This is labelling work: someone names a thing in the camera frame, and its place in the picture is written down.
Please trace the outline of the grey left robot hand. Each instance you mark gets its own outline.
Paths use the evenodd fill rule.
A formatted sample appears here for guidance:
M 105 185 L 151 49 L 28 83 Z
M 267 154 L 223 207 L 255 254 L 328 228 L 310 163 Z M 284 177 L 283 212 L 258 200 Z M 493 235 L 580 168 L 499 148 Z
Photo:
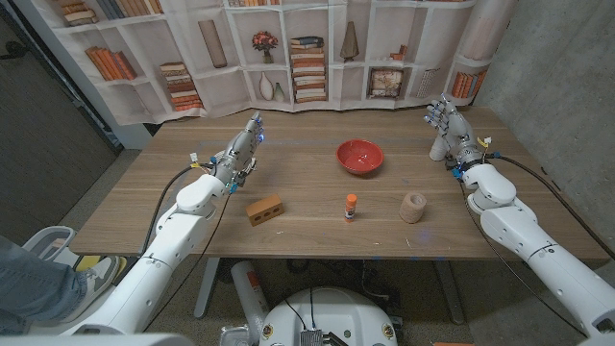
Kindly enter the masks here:
M 254 170 L 254 154 L 264 141 L 263 120 L 256 111 L 240 131 L 227 145 L 222 157 L 213 168 L 213 176 L 228 187 L 243 187 L 247 176 Z

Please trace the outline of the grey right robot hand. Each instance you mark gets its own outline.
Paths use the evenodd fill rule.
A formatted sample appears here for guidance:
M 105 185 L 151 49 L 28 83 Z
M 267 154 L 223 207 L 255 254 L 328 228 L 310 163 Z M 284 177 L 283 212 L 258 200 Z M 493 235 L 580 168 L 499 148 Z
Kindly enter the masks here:
M 433 161 L 449 158 L 463 165 L 482 160 L 482 151 L 470 123 L 452 102 L 441 95 L 439 100 L 430 102 L 427 111 L 424 120 L 437 131 L 429 153 Z

